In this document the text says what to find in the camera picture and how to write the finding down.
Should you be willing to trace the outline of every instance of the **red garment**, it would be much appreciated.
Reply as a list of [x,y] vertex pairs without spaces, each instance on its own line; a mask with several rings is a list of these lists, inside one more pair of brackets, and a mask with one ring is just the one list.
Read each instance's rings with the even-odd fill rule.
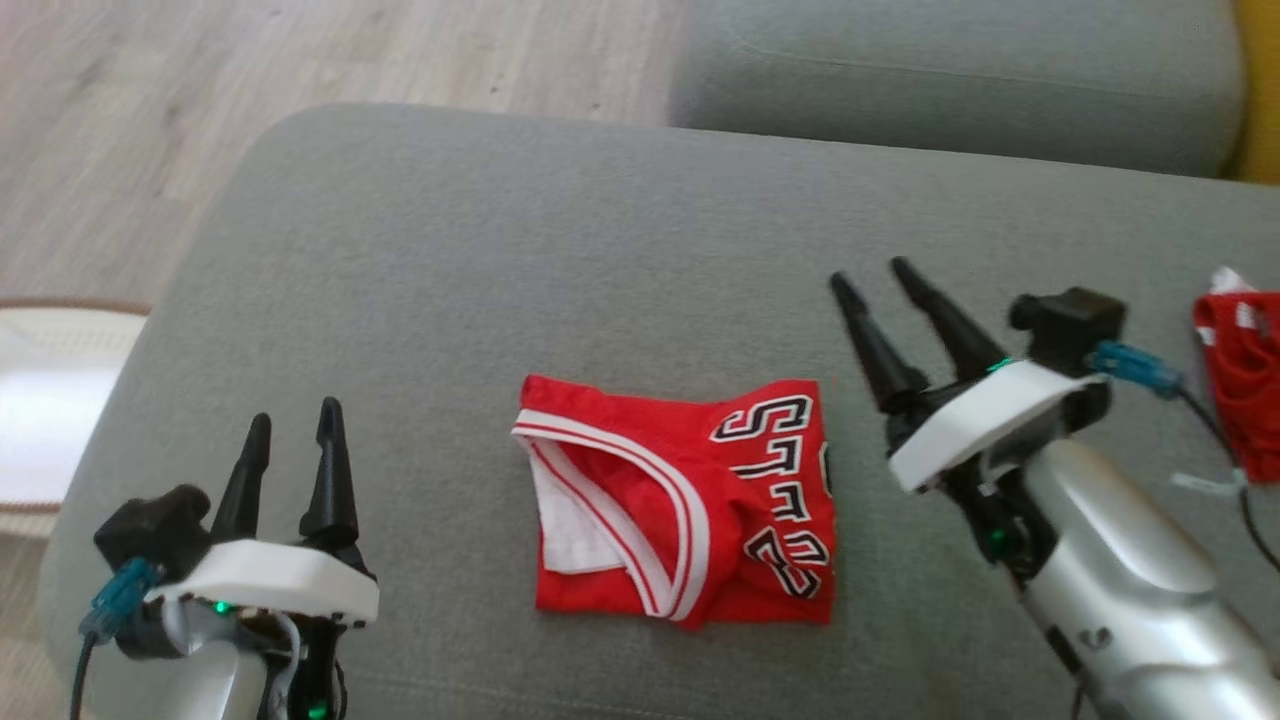
[[1280,482],[1280,293],[1206,295],[1193,318],[1219,416],[1249,480]]
[[605,395],[530,375],[536,605],[567,612],[828,623],[836,511],[814,380],[728,402]]

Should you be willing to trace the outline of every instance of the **gray fabric surface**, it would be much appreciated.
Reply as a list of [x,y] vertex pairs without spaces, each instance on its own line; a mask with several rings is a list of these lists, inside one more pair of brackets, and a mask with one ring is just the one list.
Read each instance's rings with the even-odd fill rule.
[[1216,176],[1228,0],[696,0],[682,127]]
[[[1071,687],[942,497],[897,489],[826,278],[847,269],[908,356],[947,368],[886,261],[1002,329],[1019,292],[1087,283],[1129,337],[1196,368],[1188,309],[1219,263],[1280,286],[1280,191],[1082,165],[333,106],[250,152],[138,342],[77,474],[41,596],[55,659],[106,577],[93,529],[179,482],[215,497],[252,414],[275,420],[262,495],[292,538],[320,398],[346,406],[381,618],[340,647],[352,720],[1047,717]],[[840,518],[831,626],[714,625],[532,609],[538,521],[508,438],[526,373],[695,401],[818,378]],[[1276,578],[1180,407],[1121,389],[1088,437],[1222,565],[1280,641]],[[1274,543],[1280,498],[1260,497]],[[106,719],[148,717],[174,664],[102,652]]]

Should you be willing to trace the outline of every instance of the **robotic arm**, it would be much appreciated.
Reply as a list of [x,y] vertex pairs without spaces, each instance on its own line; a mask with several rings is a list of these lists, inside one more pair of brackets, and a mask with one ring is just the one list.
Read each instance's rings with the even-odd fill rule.
[[[320,466],[296,544],[255,537],[270,437],[270,418],[253,418],[209,530],[200,523],[209,497],[179,486],[131,500],[93,536],[116,579],[81,625],[86,648],[114,638],[133,660],[184,659],[160,717],[346,715],[338,639],[378,619],[379,589],[356,547],[342,406],[332,397],[321,405]],[[82,657],[87,664],[87,652]]]
[[1014,361],[905,259],[892,269],[955,365],[931,388],[840,274],[832,291],[867,383],[887,416],[890,468],[908,492],[950,497],[979,552],[1102,717],[1280,717],[1280,682],[1253,629],[1217,591],[1212,561],[1117,468],[1070,433],[1097,423],[1110,387],[1100,347],[1125,307],[1084,288],[1024,296]]

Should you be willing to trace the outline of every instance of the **yellow fabric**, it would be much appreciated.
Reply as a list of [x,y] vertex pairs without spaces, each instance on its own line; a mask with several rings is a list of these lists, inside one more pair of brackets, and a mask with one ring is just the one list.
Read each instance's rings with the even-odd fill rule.
[[1235,172],[1240,179],[1280,184],[1280,0],[1238,0],[1235,9],[1249,67]]

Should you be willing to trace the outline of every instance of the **wooden floor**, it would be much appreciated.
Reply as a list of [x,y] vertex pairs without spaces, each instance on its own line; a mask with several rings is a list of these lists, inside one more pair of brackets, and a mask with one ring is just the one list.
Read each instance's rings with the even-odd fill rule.
[[[248,145],[314,105],[662,124],[686,1],[0,0],[0,300],[154,302]],[[0,533],[5,720],[65,717],[42,550]]]

